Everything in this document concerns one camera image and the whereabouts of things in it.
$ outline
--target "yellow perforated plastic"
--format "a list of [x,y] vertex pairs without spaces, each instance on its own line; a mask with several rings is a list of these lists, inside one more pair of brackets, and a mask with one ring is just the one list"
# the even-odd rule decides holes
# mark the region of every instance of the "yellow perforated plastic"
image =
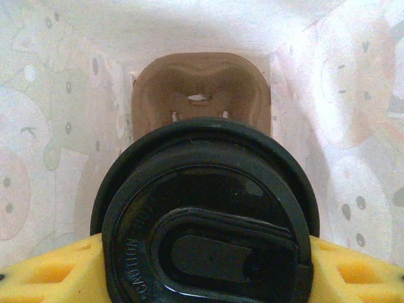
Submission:
[[[310,303],[404,303],[403,268],[315,237],[311,242]],[[0,303],[110,303],[100,234],[0,274]]]

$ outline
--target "brown cardboard cup holder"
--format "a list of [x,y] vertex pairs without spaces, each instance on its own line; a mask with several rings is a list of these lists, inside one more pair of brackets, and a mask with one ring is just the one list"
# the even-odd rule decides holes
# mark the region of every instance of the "brown cardboard cup holder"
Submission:
[[233,119],[271,135],[268,84],[253,63],[234,54],[157,59],[134,82],[131,103],[134,140],[192,117]]

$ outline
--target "yellow plastic object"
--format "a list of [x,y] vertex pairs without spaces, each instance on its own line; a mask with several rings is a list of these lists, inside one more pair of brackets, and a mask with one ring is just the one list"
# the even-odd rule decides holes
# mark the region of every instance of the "yellow plastic object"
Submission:
[[[312,237],[310,303],[404,303],[404,269]],[[101,235],[0,270],[0,303],[110,303]]]

